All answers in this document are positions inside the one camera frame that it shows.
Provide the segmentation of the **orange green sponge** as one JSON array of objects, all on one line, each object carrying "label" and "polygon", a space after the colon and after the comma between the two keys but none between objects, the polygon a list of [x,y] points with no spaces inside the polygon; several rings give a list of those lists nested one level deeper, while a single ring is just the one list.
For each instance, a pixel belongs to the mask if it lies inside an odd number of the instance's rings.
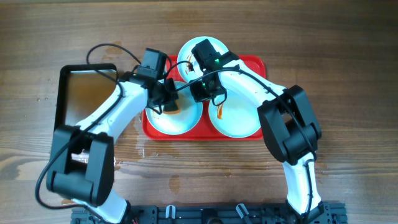
[{"label": "orange green sponge", "polygon": [[170,103],[164,105],[162,112],[164,114],[178,114],[179,112],[181,112],[181,109],[177,101],[171,101]]}]

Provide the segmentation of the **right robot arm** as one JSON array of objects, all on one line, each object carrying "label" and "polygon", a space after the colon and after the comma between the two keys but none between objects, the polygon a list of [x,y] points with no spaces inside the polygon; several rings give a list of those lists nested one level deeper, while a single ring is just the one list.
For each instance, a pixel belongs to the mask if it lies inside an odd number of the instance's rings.
[{"label": "right robot arm", "polygon": [[315,181],[319,123],[304,90],[276,85],[258,75],[240,59],[193,63],[193,95],[209,100],[222,87],[250,102],[256,109],[264,142],[282,163],[288,186],[287,203],[297,218],[309,223],[321,214],[322,200]]}]

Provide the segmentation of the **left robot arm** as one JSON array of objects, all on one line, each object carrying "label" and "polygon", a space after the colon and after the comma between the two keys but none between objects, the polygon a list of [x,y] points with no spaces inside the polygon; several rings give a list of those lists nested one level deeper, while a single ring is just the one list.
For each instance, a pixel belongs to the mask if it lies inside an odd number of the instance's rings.
[{"label": "left robot arm", "polygon": [[116,81],[115,90],[91,115],[55,129],[50,160],[38,181],[102,222],[131,222],[130,203],[113,190],[115,142],[136,114],[177,100],[176,90],[171,78]]}]

